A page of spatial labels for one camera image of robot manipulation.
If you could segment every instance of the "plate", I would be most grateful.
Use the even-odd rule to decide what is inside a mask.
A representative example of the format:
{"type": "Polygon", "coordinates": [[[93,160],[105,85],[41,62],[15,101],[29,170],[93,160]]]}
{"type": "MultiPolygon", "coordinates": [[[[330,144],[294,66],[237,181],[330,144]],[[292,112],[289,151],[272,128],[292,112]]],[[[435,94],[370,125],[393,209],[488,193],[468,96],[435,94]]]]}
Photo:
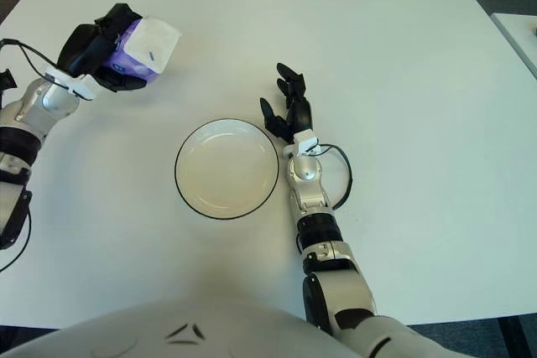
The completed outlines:
{"type": "Polygon", "coordinates": [[[193,210],[230,220],[269,198],[278,171],[278,154],[265,133],[249,122],[220,119],[185,140],[175,160],[175,183],[193,210]]]}

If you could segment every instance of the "black joint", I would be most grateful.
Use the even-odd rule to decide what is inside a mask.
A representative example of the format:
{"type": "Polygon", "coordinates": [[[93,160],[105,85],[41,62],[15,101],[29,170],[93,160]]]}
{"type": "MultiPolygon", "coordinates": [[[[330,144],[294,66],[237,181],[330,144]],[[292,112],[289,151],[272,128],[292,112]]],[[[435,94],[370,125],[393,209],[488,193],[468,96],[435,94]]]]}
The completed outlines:
{"type": "Polygon", "coordinates": [[[315,274],[310,274],[304,279],[302,283],[302,294],[304,296],[306,320],[329,335],[332,335],[325,295],[322,292],[319,279],[315,274]]]}
{"type": "Polygon", "coordinates": [[[297,224],[302,250],[308,246],[327,241],[343,241],[336,218],[328,213],[307,215],[297,224]]]}
{"type": "Polygon", "coordinates": [[[8,219],[8,223],[4,227],[2,234],[0,234],[0,250],[9,248],[17,240],[28,216],[31,199],[32,192],[24,189],[18,197],[17,204],[8,219]]]}
{"type": "Polygon", "coordinates": [[[373,317],[373,312],[367,309],[345,309],[336,313],[336,322],[341,330],[356,329],[365,319],[373,317]]]}
{"type": "Polygon", "coordinates": [[[16,175],[0,170],[0,182],[7,182],[8,184],[26,185],[29,179],[30,171],[26,168],[21,169],[20,172],[16,175]]]}
{"type": "Polygon", "coordinates": [[[5,71],[0,72],[0,92],[10,88],[17,88],[17,83],[9,69],[6,69],[5,71]]]}
{"type": "Polygon", "coordinates": [[[40,140],[16,127],[0,127],[0,153],[11,154],[32,165],[41,149],[40,140]]]}

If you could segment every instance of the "silver joint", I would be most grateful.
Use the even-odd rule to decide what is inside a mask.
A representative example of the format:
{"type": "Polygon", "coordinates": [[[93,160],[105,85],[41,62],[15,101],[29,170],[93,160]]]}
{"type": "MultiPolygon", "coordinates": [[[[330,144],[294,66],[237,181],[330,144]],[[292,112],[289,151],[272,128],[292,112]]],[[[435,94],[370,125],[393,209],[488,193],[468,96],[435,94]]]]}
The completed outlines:
{"type": "Polygon", "coordinates": [[[7,153],[0,153],[0,171],[18,175],[23,169],[31,170],[30,166],[19,157],[7,153]]]}
{"type": "Polygon", "coordinates": [[[321,163],[315,157],[291,158],[287,165],[287,181],[291,187],[290,204],[295,222],[317,214],[332,214],[328,195],[321,185],[321,163]]]}
{"type": "Polygon", "coordinates": [[[352,255],[351,247],[344,241],[326,241],[310,245],[302,251],[302,260],[311,259],[313,253],[316,254],[317,261],[319,262],[347,260],[360,273],[356,260],[352,255]]]}

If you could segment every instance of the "black logo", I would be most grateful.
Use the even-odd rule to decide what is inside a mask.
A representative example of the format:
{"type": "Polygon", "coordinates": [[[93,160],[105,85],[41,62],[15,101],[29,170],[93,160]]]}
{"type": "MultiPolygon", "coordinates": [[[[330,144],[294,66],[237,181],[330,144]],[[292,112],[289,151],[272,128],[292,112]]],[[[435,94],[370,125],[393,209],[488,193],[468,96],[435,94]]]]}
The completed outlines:
{"type": "Polygon", "coordinates": [[[188,327],[189,327],[188,323],[185,323],[181,327],[179,327],[177,330],[167,335],[164,339],[168,340],[168,344],[199,345],[200,341],[198,340],[204,340],[205,336],[203,335],[203,333],[201,333],[201,330],[197,324],[193,324],[191,328],[192,328],[192,331],[194,332],[194,335],[196,336],[198,340],[170,340],[188,327]]]}

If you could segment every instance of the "white table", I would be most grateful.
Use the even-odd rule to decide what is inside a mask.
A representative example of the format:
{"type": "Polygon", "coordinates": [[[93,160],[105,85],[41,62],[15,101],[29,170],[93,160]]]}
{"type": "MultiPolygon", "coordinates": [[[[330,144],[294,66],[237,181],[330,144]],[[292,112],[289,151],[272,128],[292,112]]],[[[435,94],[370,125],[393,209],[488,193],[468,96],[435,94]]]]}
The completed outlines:
{"type": "Polygon", "coordinates": [[[537,78],[537,16],[495,13],[491,19],[537,78]]]}
{"type": "MultiPolygon", "coordinates": [[[[50,134],[29,183],[29,248],[0,276],[1,324],[63,327],[203,294],[303,316],[284,165],[268,201],[234,221],[196,214],[174,182],[202,123],[261,127],[260,96],[284,112],[277,62],[305,73],[316,133],[351,159],[337,219],[380,314],[537,310],[537,81],[476,0],[21,0],[0,36],[55,57],[116,2],[184,36],[154,85],[104,92],[50,134]]],[[[35,75],[17,49],[0,58],[21,88],[13,100],[35,75]]],[[[321,161],[335,199],[345,168],[321,161]]]]}

